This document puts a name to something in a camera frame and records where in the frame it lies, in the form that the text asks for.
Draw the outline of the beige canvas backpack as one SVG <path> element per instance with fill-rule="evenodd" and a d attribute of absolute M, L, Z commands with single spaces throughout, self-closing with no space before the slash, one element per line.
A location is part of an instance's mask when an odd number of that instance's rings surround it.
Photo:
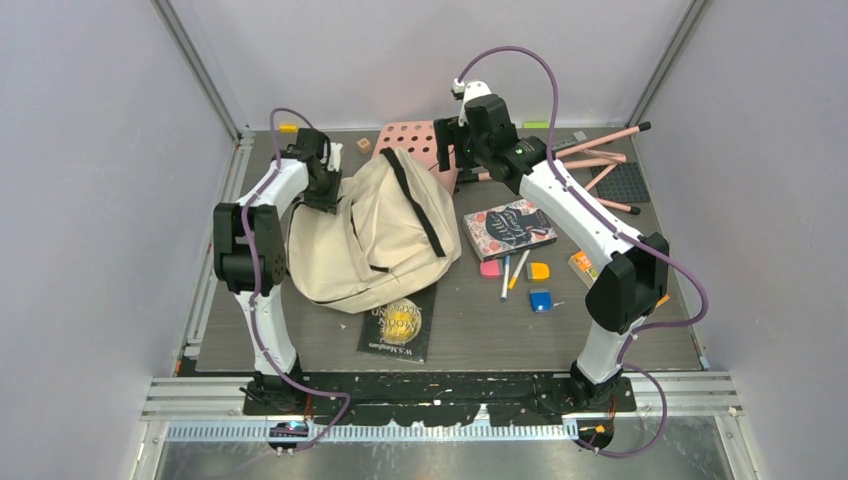
<path fill-rule="evenodd" d="M 299 201 L 287 269 L 314 304 L 362 313 L 441 279 L 462 253 L 451 194 L 401 148 L 384 148 L 342 180 L 336 211 Z"/>

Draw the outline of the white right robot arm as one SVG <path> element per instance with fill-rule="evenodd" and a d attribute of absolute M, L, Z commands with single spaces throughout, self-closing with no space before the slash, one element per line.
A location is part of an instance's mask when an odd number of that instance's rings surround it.
<path fill-rule="evenodd" d="M 668 241 L 659 233 L 644 236 L 611 214 L 572 179 L 549 142 L 519 136 L 496 94 L 464 101 L 459 115 L 437 119 L 433 128 L 442 169 L 450 162 L 484 168 L 540 208 L 597 270 L 585 297 L 592 325 L 566 391 L 574 405 L 598 409 L 622 374 L 627 346 L 667 293 Z"/>

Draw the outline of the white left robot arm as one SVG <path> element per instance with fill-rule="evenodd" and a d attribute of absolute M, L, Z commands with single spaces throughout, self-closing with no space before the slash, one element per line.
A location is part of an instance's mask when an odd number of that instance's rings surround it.
<path fill-rule="evenodd" d="M 234 202 L 213 211 L 213 270 L 240 305 L 254 348 L 246 395 L 293 414 L 315 389 L 302 371 L 285 323 L 281 284 L 287 272 L 281 218 L 301 202 L 322 213 L 337 210 L 342 147 L 314 128 L 298 131 L 277 150 L 263 177 Z"/>

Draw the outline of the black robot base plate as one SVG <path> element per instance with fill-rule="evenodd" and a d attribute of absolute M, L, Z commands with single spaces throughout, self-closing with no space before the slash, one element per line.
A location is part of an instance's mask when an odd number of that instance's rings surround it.
<path fill-rule="evenodd" d="M 260 375 L 241 391 L 247 415 L 300 415 L 326 426 L 468 425 L 488 417 L 496 426 L 553 425 L 573 413 L 631 413 L 628 378 L 595 397 L 566 373 L 554 372 L 313 372 L 305 391 Z"/>

